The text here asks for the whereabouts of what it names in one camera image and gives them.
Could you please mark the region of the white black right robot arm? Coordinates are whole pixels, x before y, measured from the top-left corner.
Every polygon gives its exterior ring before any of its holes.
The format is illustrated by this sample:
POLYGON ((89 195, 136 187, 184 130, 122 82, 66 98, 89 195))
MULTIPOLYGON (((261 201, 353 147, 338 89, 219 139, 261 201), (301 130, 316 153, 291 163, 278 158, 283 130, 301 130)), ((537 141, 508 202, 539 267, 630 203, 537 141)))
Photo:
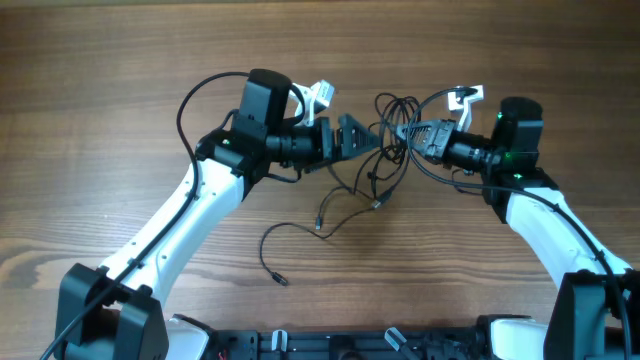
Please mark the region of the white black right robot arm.
POLYGON ((461 121, 423 121, 396 128, 410 159, 457 167, 481 177, 476 189, 498 218, 534 251, 557 287, 549 323, 485 316, 485 355, 493 359, 636 359, 639 272, 608 250, 569 208, 538 166, 542 106, 525 97, 500 103, 490 137, 461 121))

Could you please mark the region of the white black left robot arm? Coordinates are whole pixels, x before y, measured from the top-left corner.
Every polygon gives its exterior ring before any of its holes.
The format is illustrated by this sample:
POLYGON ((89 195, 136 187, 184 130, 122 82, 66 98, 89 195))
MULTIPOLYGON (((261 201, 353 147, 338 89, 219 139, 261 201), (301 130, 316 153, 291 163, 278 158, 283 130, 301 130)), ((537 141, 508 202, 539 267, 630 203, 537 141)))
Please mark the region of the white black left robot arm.
POLYGON ((183 316, 165 317, 167 298, 216 225, 279 163, 305 174, 374 149, 377 135, 350 115, 332 128, 323 111, 333 89, 266 69, 244 75, 240 105, 187 149, 175 192, 120 250, 98 267, 63 277, 45 358, 207 359, 225 354, 216 333, 183 316))

